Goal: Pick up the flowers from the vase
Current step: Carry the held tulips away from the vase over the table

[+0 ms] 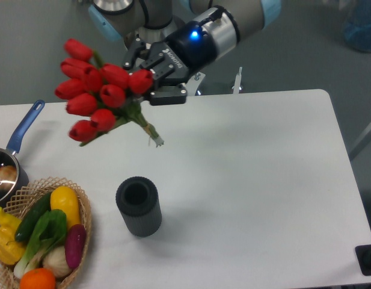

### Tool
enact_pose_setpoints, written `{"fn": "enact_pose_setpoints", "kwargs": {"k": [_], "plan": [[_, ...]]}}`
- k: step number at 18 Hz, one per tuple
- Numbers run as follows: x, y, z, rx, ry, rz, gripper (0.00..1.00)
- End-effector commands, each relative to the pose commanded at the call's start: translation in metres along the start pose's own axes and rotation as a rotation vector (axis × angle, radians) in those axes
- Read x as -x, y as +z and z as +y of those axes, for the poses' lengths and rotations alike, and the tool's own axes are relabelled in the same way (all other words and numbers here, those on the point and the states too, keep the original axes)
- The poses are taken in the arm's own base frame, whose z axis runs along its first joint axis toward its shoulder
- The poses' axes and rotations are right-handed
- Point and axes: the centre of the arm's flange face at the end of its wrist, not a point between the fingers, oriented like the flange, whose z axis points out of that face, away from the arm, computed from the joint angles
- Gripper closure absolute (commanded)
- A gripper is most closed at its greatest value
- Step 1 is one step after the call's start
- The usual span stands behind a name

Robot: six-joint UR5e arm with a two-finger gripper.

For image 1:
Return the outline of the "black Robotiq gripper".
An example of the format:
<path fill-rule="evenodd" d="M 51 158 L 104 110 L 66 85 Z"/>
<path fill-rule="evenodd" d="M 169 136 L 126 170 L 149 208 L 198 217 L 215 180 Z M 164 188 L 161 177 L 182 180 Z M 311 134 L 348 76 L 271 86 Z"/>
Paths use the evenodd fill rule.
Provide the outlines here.
<path fill-rule="evenodd" d="M 145 95 L 150 105 L 177 105 L 186 102 L 188 91 L 175 85 L 188 82 L 216 57 L 211 33 L 193 20 L 152 45 L 137 37 L 127 49 L 123 69 L 142 68 L 153 73 L 154 87 L 161 88 Z"/>

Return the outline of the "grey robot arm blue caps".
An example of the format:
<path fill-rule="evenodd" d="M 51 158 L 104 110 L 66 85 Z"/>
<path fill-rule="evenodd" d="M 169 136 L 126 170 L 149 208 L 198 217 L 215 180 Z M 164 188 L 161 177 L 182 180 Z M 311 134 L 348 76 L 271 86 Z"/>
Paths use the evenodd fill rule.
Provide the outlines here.
<path fill-rule="evenodd" d="M 172 1 L 93 1 L 88 12 L 110 41 L 123 39 L 122 66 L 153 73 L 143 93 L 151 105 L 183 104 L 192 76 L 279 16 L 281 1 L 182 1 L 195 18 L 184 23 Z"/>

